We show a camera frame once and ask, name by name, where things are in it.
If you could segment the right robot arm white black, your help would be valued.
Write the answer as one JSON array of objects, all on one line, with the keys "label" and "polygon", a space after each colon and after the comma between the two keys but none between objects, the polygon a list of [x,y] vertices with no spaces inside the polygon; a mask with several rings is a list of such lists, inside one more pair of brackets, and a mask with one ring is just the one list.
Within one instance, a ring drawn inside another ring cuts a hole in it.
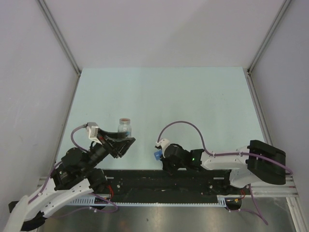
[{"label": "right robot arm white black", "polygon": [[251,140],[248,146],[225,153],[211,153],[204,149],[188,151],[168,139],[157,142],[155,148],[155,159],[162,162],[162,169],[169,174],[179,169],[228,171],[229,178],[223,181],[223,189],[228,194],[259,181],[284,185],[289,173],[285,165],[286,153],[259,140]]}]

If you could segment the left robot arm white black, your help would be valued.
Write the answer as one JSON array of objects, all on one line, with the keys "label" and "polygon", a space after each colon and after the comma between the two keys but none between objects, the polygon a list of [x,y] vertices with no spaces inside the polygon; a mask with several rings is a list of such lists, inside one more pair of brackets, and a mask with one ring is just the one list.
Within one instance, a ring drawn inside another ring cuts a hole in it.
[{"label": "left robot arm white black", "polygon": [[102,193],[109,182],[97,165],[108,155],[121,158],[136,140],[124,132],[104,131],[93,122],[75,128],[70,139],[74,147],[52,168],[43,185],[30,196],[9,203],[4,231],[34,230],[71,201]]}]

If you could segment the blue plastic pill organizer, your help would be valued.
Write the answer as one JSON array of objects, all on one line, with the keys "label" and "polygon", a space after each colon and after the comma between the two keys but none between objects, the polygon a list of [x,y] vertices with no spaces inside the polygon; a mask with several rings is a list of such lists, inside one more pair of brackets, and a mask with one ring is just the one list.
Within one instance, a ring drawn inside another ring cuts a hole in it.
[{"label": "blue plastic pill organizer", "polygon": [[162,150],[157,150],[156,152],[154,152],[154,157],[156,160],[160,160],[162,156],[163,156]]}]

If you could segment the clear glass pill bottle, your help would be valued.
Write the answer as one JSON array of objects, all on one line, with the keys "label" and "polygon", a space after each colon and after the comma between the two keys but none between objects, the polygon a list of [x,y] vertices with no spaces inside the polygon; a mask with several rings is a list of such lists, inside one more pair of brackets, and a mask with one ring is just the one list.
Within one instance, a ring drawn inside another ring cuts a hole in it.
[{"label": "clear glass pill bottle", "polygon": [[121,118],[119,119],[118,132],[122,132],[126,134],[126,137],[131,137],[132,127],[131,120],[129,118]]}]

